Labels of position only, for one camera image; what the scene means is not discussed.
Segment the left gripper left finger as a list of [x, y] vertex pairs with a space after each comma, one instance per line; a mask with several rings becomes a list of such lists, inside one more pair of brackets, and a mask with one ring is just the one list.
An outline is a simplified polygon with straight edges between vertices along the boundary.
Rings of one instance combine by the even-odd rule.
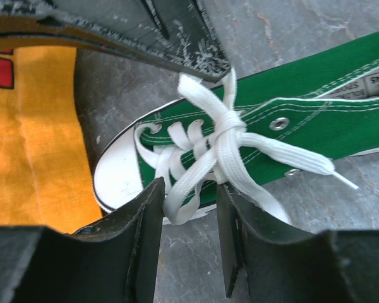
[[72, 234], [0, 226], [0, 302], [152, 302], [164, 180]]

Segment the green sneaker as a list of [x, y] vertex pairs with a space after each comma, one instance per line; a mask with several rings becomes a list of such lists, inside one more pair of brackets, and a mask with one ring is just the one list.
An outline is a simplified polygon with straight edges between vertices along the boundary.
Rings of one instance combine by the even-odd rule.
[[[249, 133], [321, 154], [333, 165], [339, 158], [379, 152], [379, 32], [262, 73], [236, 76], [236, 82], [234, 110]], [[95, 166], [93, 190], [99, 206], [112, 212], [154, 179], [163, 178], [156, 177], [139, 156], [133, 139], [137, 126], [161, 126], [156, 133], [146, 129], [140, 136], [142, 145], [153, 150], [173, 143], [167, 132], [171, 124], [180, 122], [188, 128], [194, 121], [201, 122], [204, 136], [213, 133], [214, 122], [208, 114], [179, 94], [177, 100], [122, 130]], [[242, 146], [239, 152], [249, 175], [261, 187], [301, 170], [256, 148]], [[195, 214], [214, 204], [215, 185], [212, 180], [203, 183]]]

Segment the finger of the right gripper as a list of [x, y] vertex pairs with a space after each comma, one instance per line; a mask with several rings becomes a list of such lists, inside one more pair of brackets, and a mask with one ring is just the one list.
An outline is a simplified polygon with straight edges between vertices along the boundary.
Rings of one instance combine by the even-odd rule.
[[202, 1], [0, 1], [0, 51], [61, 45], [216, 82], [231, 65]]

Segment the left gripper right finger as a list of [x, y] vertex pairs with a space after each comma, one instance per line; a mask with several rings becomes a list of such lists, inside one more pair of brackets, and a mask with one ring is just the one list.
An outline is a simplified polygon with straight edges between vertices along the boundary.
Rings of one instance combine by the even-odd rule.
[[379, 302], [379, 230], [317, 234], [217, 188], [226, 296], [234, 302]]

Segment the white shoelace sneaker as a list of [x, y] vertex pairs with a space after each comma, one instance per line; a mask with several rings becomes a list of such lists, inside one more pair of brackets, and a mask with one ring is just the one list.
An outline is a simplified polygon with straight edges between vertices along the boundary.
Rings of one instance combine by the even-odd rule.
[[217, 184], [231, 183], [251, 198], [253, 204], [285, 223], [291, 222], [283, 206], [249, 175], [239, 152], [242, 146], [256, 148], [279, 163], [315, 174], [332, 175], [351, 188], [358, 188], [338, 174], [327, 157], [247, 132], [246, 123], [234, 110], [237, 94], [234, 70], [224, 77], [223, 84], [224, 97], [218, 98], [200, 80], [187, 74], [179, 77], [179, 94], [213, 120], [212, 134], [202, 134], [200, 121], [192, 122], [188, 128], [175, 122], [167, 128], [173, 143], [149, 150], [142, 145], [140, 136], [146, 129], [156, 133], [161, 126], [145, 123], [135, 129], [133, 139], [139, 156], [155, 170], [156, 177], [163, 177], [167, 182], [162, 207], [171, 224], [181, 225], [193, 217], [200, 206], [203, 183], [209, 180]]

